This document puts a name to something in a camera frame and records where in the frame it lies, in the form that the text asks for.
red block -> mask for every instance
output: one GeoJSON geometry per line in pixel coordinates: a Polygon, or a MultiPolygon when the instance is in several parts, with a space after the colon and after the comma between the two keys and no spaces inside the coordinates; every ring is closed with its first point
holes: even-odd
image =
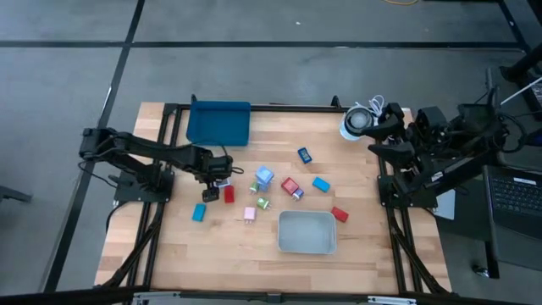
{"type": "Polygon", "coordinates": [[[337,220],[346,222],[348,219],[348,213],[341,210],[340,208],[333,207],[331,213],[337,218],[337,220]]]}
{"type": "Polygon", "coordinates": [[[282,182],[281,186],[282,189],[285,190],[289,195],[293,194],[294,191],[299,188],[297,183],[295,183],[290,177],[286,178],[286,180],[282,182]]]}
{"type": "Polygon", "coordinates": [[[234,201],[234,187],[226,186],[224,188],[224,202],[233,203],[234,201]]]}

blue tray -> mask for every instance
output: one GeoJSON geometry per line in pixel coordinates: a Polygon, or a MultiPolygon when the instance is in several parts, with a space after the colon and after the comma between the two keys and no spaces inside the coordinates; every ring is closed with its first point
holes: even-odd
{"type": "Polygon", "coordinates": [[[201,145],[246,146],[250,122],[248,102],[192,101],[186,137],[201,145]]]}

wooden table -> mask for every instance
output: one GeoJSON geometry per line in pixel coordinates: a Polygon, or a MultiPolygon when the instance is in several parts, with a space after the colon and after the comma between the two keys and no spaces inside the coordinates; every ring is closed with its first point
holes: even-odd
{"type": "MultiPolygon", "coordinates": [[[[163,103],[143,103],[134,134],[156,141],[162,110],[163,103]]],[[[174,194],[164,211],[152,288],[396,294],[390,233],[376,187],[379,166],[376,156],[367,149],[373,141],[368,137],[357,142],[344,140],[338,131],[341,116],[252,112],[249,145],[227,147],[234,165],[245,170],[245,174],[231,178],[235,203],[224,204],[221,194],[218,201],[207,204],[201,223],[191,216],[195,204],[202,200],[204,185],[177,170],[174,194]],[[308,149],[311,163],[300,160],[300,147],[308,149]],[[248,187],[261,165],[275,173],[277,181],[265,194],[273,207],[258,210],[256,222],[246,225],[244,207],[255,206],[258,198],[249,194],[248,187]],[[292,201],[280,188],[281,179],[288,176],[305,192],[299,202],[292,201]],[[331,184],[328,193],[312,186],[315,176],[331,184]],[[277,219],[281,211],[330,211],[333,206],[350,214],[346,223],[337,221],[335,254],[279,251],[277,219]]],[[[178,145],[188,142],[188,117],[189,112],[184,111],[178,145]]],[[[220,148],[212,150],[215,155],[222,154],[220,148]]],[[[134,246],[141,206],[140,202],[127,203],[111,218],[97,284],[113,275],[134,246]]],[[[434,218],[421,208],[411,208],[410,218],[419,257],[438,282],[450,289],[434,218]]],[[[412,289],[408,260],[404,253],[402,257],[406,282],[412,289]]],[[[145,262],[143,253],[137,284],[142,282],[145,262]]]]}

blue block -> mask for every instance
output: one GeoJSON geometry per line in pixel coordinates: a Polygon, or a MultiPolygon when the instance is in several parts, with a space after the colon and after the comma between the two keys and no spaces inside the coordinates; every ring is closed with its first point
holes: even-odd
{"type": "Polygon", "coordinates": [[[303,163],[307,164],[312,161],[311,156],[308,154],[308,150],[304,147],[297,151],[299,153],[299,157],[301,160],[303,160],[303,163]]]}
{"type": "Polygon", "coordinates": [[[269,185],[263,184],[260,180],[257,181],[257,184],[258,184],[258,190],[259,191],[263,191],[263,192],[268,191],[269,185]]]}
{"type": "Polygon", "coordinates": [[[260,166],[259,169],[256,171],[256,178],[258,179],[260,184],[268,184],[273,179],[273,172],[266,168],[265,166],[260,166]]]}
{"type": "Polygon", "coordinates": [[[194,214],[192,215],[192,220],[203,221],[203,215],[205,215],[205,210],[207,205],[205,203],[198,203],[196,208],[194,208],[194,214]]]}
{"type": "Polygon", "coordinates": [[[314,181],[312,182],[313,186],[316,186],[320,191],[328,192],[329,187],[331,186],[328,182],[316,177],[314,178],[314,181]]]}

laptop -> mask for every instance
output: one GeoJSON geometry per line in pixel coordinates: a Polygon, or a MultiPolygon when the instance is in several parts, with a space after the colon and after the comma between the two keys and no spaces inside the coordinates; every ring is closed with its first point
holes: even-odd
{"type": "Polygon", "coordinates": [[[483,176],[496,259],[542,270],[542,175],[484,166],[483,176]]]}

